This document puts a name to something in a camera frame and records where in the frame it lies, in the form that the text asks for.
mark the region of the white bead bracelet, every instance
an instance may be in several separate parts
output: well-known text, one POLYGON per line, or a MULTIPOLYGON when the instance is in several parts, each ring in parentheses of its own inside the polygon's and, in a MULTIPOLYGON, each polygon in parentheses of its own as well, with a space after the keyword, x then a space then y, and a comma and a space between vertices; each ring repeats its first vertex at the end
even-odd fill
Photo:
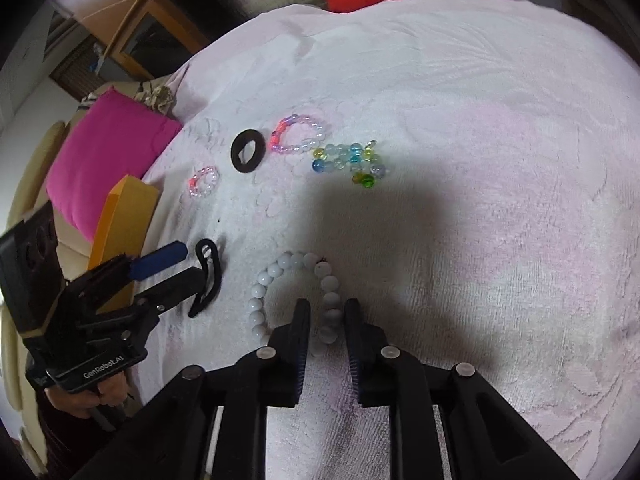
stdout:
POLYGON ((262 310, 263 299, 271 282, 289 269, 308 269, 320 279, 320 288, 324 293, 322 304, 326 310, 322 313, 322 326, 318 329, 318 334, 309 340, 309 351, 314 357, 322 356, 327 351, 327 345, 338 339, 337 329, 342 322, 342 310, 340 295, 336 292, 340 282, 332 275, 331 265, 321 260, 317 254, 282 253, 275 262, 258 273, 257 283, 251 287, 252 297, 247 303, 252 335, 260 340, 262 346, 269 343, 270 332, 266 327, 266 317, 262 310))

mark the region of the human hand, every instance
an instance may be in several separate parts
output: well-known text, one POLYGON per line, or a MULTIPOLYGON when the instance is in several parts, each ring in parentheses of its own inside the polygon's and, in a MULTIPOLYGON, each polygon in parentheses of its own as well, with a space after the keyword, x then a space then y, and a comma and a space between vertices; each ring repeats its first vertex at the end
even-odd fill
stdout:
POLYGON ((98 383, 98 391, 100 391, 100 404, 106 404, 112 408, 122 404, 129 394, 129 385, 124 372, 98 383))
POLYGON ((95 408, 100 404, 117 406, 127 398, 129 385, 124 372, 98 383, 98 391, 100 394, 95 394, 89 390, 78 394, 68 394, 59 386, 45 389, 47 399, 57 410, 69 413, 77 418, 90 418, 89 409, 95 408))

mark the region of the bed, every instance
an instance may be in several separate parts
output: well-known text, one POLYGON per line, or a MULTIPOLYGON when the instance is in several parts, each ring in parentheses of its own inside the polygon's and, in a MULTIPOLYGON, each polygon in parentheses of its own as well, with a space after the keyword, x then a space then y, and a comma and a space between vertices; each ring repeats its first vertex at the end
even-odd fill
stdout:
MULTIPOLYGON (((511 0, 290 6, 167 84, 184 127, 145 175, 162 190, 145 251, 211 238, 224 275, 196 319, 188 306, 161 317, 132 370, 143 401, 186 365, 256 348, 245 304, 257 274, 313 251, 391 343, 472 363, 580 478, 615 476, 640 438, 640 73, 615 44, 511 0), (268 136, 292 113, 325 121, 327 142, 377 140, 389 175, 364 189, 344 170, 314 173, 308 154, 275 153, 237 172, 233 138, 268 136), (190 197, 208 165, 219 183, 190 197)), ((317 281, 295 272, 269 286, 268 325, 288 322, 298 297, 316 330, 317 281)), ((306 370, 299 407, 269 412, 267 478, 388 478, 386 411, 355 402, 344 340, 306 370)))

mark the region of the beige sofa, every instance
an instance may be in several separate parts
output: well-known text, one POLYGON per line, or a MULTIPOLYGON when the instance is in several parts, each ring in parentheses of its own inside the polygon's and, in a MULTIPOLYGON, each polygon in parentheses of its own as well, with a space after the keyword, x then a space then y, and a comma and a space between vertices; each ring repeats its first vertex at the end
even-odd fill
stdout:
MULTIPOLYGON (((119 92, 134 97, 139 92, 150 91, 164 82, 165 78, 142 84, 137 82, 108 83, 94 92, 100 95, 113 86, 119 92)), ((69 131, 86 114, 87 109, 79 108, 67 123, 54 124, 33 153, 18 184, 10 209, 7 228, 15 225, 20 218, 34 208, 39 208, 49 199, 44 189, 47 173, 58 154, 69 131)), ((59 213, 54 212, 54 222, 58 234, 58 259, 64 276, 68 280, 86 271, 91 244, 69 225, 59 213)), ((22 417, 20 431, 21 446, 25 458, 35 472, 46 469, 46 449, 44 437, 38 423, 35 393, 24 377, 27 351, 18 336, 8 309, 0 304, 0 366, 2 381, 11 406, 22 417)))

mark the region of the black hair tie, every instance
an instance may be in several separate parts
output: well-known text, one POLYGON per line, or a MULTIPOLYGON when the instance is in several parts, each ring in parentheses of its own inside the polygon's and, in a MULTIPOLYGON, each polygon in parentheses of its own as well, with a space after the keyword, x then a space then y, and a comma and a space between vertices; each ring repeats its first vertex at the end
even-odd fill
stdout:
POLYGON ((202 266, 202 272, 204 272, 204 287, 198 294, 196 294, 195 298, 193 298, 193 304, 189 310, 189 317, 196 317, 201 313, 207 305, 215 299, 220 292, 220 286, 222 286, 222 267, 220 266, 220 256, 218 256, 218 248, 215 243, 208 238, 200 240, 196 244, 196 256, 202 266), (209 263, 207 261, 207 256, 204 255, 206 248, 209 248, 211 251, 208 258, 213 263, 213 285, 211 285, 211 290, 209 292, 207 292, 209 263))
POLYGON ((231 163, 240 173, 251 173, 261 163, 266 151, 267 147, 262 134, 257 130, 245 130, 238 134, 231 144, 231 163), (240 153, 252 140, 255 142, 254 155, 247 162, 242 163, 240 153))

